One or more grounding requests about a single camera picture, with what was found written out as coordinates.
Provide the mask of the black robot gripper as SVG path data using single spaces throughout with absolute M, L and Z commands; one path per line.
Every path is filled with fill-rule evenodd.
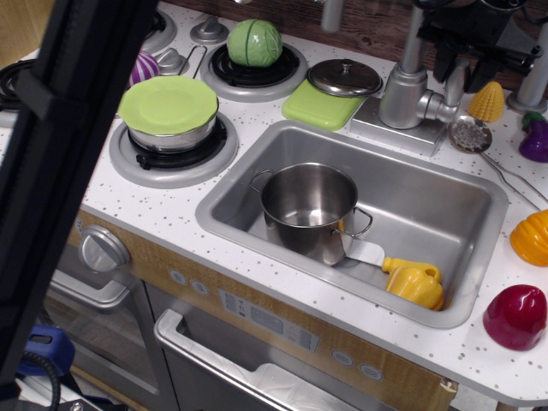
M 477 60 L 473 71 L 473 93 L 479 92 L 496 75 L 511 69 L 528 74 L 540 57 L 540 45 L 514 21 L 523 13 L 526 21 L 539 19 L 527 12 L 525 1 L 417 1 L 424 12 L 419 36 L 437 48 L 433 74 L 445 82 L 459 56 Z

